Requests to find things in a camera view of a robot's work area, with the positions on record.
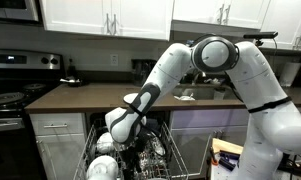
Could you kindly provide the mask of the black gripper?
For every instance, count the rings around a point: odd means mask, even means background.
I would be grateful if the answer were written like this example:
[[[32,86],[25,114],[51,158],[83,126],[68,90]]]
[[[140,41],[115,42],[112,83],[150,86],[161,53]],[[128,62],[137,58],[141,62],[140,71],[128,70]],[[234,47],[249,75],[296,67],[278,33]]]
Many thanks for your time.
[[[123,169],[124,180],[134,180],[135,174],[142,172],[138,151],[135,147],[129,147],[120,151],[119,155],[125,164],[125,168]]]

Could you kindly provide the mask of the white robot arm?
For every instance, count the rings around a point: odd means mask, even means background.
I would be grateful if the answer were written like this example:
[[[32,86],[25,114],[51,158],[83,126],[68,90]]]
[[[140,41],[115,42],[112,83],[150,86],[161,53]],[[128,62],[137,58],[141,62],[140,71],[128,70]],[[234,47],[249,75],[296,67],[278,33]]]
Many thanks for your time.
[[[225,73],[232,83],[232,94],[249,113],[235,180],[271,180],[285,154],[301,154],[301,113],[265,56],[249,41],[232,43],[220,36],[208,36],[194,45],[171,44],[140,91],[128,96],[127,107],[105,115],[113,140],[130,146],[152,105],[175,89],[191,70]]]

